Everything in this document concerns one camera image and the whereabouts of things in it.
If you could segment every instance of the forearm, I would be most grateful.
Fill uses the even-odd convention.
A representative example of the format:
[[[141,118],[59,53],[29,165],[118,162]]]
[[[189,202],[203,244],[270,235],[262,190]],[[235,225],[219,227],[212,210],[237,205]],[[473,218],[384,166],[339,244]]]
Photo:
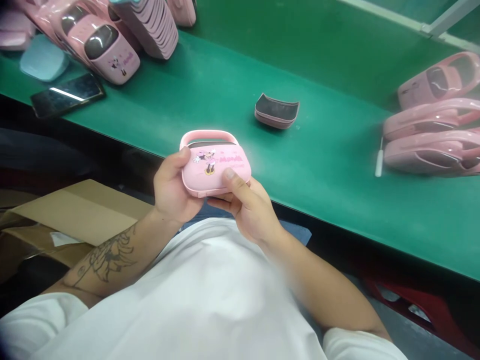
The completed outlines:
[[[285,266],[299,300],[324,329],[359,330],[391,340],[372,305],[341,272],[287,231],[276,237],[267,251]]]
[[[137,281],[181,226],[153,209],[129,229],[94,248],[61,282],[107,297]]]

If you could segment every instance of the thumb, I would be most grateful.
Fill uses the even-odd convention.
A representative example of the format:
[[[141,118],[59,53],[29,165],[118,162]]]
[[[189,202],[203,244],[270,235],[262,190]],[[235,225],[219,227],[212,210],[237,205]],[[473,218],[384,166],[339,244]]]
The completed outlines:
[[[185,146],[179,152],[173,153],[163,160],[155,177],[162,181],[171,180],[177,176],[189,160],[190,148]]]
[[[255,201],[255,194],[250,190],[247,183],[230,167],[227,167],[222,174],[223,184],[228,190],[241,201],[247,208],[252,208]]]

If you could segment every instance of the phone screen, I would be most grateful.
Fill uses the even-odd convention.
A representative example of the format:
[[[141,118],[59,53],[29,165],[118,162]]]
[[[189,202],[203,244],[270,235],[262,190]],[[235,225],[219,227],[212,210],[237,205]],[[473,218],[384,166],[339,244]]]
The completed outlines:
[[[70,109],[105,97],[102,85],[92,74],[53,86],[30,97],[37,118],[63,115]]]

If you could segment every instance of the white t-shirt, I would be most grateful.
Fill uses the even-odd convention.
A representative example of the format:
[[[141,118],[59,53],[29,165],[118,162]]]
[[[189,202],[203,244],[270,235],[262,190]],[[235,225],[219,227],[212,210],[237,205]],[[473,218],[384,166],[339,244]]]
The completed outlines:
[[[406,360],[362,331],[331,329],[322,349],[283,277],[224,218],[179,233],[141,279],[90,310],[48,293],[0,319],[0,331],[14,359]]]

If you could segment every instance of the light blue case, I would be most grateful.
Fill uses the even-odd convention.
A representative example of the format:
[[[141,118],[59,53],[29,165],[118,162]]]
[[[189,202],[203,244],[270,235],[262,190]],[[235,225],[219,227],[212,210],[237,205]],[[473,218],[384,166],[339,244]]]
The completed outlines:
[[[43,82],[58,78],[69,65],[69,57],[45,35],[35,36],[20,59],[20,70]]]

